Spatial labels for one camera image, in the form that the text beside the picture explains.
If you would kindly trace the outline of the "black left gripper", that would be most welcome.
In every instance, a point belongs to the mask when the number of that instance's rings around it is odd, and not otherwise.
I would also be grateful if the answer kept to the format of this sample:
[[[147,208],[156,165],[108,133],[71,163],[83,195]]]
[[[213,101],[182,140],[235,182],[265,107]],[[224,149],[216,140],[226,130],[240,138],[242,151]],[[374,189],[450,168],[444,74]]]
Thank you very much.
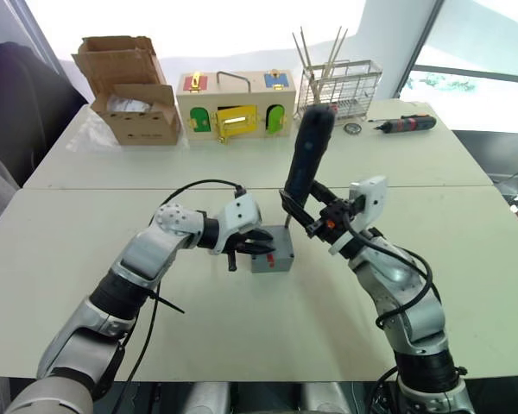
[[[248,243],[248,240],[254,242],[270,242],[273,240],[273,236],[265,229],[252,229],[243,234],[236,233],[231,235],[221,251],[222,254],[227,256],[229,272],[235,272],[237,270],[236,254],[255,256],[270,254],[274,251],[274,248],[271,246]]]

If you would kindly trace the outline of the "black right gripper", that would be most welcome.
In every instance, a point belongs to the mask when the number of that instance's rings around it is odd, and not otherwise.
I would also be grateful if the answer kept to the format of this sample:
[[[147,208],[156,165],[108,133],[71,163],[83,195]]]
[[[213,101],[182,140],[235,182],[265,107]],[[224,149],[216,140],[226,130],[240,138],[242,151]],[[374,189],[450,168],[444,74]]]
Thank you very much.
[[[352,202],[338,198],[328,187],[317,180],[313,181],[310,191],[306,193],[302,203],[283,189],[279,190],[279,194],[282,209],[287,212],[287,215],[299,223],[310,238],[318,237],[329,244],[334,244],[341,235],[347,232],[344,219],[355,213]],[[305,210],[305,203],[309,195],[326,205],[316,220]]]

